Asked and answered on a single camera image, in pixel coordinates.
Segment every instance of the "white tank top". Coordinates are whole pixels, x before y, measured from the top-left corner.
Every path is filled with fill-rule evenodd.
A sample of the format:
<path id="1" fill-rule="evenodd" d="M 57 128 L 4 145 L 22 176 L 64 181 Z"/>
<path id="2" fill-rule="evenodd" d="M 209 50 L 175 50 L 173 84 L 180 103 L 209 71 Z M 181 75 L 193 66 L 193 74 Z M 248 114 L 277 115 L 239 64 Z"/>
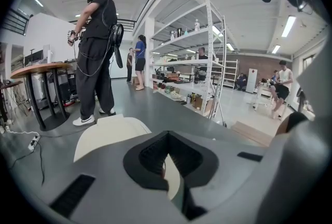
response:
<path id="1" fill-rule="evenodd" d="M 289 73 L 291 72 L 291 70 L 289 68 L 287 68 L 285 71 L 281 70 L 279 71 L 279 79 L 282 82 L 288 81 L 289 80 Z M 291 91 L 291 87 L 292 84 L 288 83 L 288 84 L 283 84 L 285 87 L 288 87 L 289 91 Z"/>

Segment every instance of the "blue shirt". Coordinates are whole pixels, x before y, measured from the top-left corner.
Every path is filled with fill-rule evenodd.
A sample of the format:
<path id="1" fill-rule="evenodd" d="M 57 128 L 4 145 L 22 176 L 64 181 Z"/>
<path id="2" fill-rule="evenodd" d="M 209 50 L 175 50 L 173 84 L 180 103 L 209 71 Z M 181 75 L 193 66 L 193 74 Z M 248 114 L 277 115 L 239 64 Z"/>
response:
<path id="1" fill-rule="evenodd" d="M 144 58 L 144 54 L 145 54 L 145 45 L 144 43 L 139 40 L 137 43 L 136 43 L 136 47 L 135 49 L 140 49 L 139 52 L 136 52 L 136 58 L 139 59 L 139 58 Z"/>

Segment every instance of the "white sneaker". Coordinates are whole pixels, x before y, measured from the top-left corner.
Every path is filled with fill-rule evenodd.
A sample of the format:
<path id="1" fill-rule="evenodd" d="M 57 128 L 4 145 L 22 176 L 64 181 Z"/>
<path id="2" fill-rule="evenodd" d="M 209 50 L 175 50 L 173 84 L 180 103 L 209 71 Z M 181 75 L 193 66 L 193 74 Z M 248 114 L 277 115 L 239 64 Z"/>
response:
<path id="1" fill-rule="evenodd" d="M 116 114 L 114 108 L 112 108 L 109 112 L 110 112 L 111 115 L 115 115 Z M 106 114 L 106 112 L 104 112 L 101 108 L 99 108 L 99 113 L 100 114 Z"/>
<path id="2" fill-rule="evenodd" d="M 88 119 L 86 120 L 82 120 L 81 117 L 79 117 L 78 119 L 76 119 L 75 121 L 73 121 L 73 125 L 80 127 L 81 125 L 85 125 L 85 124 L 89 124 L 89 123 L 93 123 L 94 122 L 94 116 L 91 115 Z"/>
<path id="3" fill-rule="evenodd" d="M 275 119 L 275 111 L 274 110 L 271 111 L 271 118 Z"/>

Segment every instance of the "power strip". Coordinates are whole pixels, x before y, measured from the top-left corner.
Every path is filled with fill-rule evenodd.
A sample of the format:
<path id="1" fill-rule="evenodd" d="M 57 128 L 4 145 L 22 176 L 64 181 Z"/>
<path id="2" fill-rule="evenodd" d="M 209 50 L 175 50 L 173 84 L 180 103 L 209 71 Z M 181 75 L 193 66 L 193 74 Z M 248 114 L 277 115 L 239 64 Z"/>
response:
<path id="1" fill-rule="evenodd" d="M 37 145 L 37 142 L 40 139 L 40 135 L 35 135 L 33 139 L 31 140 L 29 146 L 27 147 L 30 151 L 33 151 Z"/>

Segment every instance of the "ceiling light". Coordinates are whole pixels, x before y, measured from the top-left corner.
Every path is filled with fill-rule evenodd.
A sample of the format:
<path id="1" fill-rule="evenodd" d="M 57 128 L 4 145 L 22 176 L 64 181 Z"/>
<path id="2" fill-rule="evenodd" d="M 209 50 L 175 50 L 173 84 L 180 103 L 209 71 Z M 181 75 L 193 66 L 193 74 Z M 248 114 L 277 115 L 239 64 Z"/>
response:
<path id="1" fill-rule="evenodd" d="M 228 49 L 230 49 L 231 51 L 234 51 L 234 48 L 231 44 L 226 44 L 226 46 L 228 47 Z"/>
<path id="2" fill-rule="evenodd" d="M 275 48 L 274 48 L 274 50 L 272 51 L 272 53 L 278 52 L 279 48 L 280 48 L 280 45 L 276 45 Z"/>
<path id="3" fill-rule="evenodd" d="M 223 34 L 220 33 L 220 30 L 218 30 L 216 26 L 212 26 L 212 30 L 213 30 L 213 32 L 214 32 L 215 34 L 217 34 L 218 36 L 223 37 Z"/>
<path id="4" fill-rule="evenodd" d="M 41 2 L 39 2 L 38 0 L 34 0 L 37 2 L 37 4 L 39 4 L 41 7 L 43 7 L 43 5 L 41 4 Z"/>
<path id="5" fill-rule="evenodd" d="M 293 26 L 295 20 L 296 20 L 296 17 L 294 17 L 294 16 L 289 16 L 288 17 L 286 27 L 285 27 L 284 32 L 282 33 L 281 37 L 287 37 L 288 36 L 289 32 L 292 29 L 292 26 Z"/>

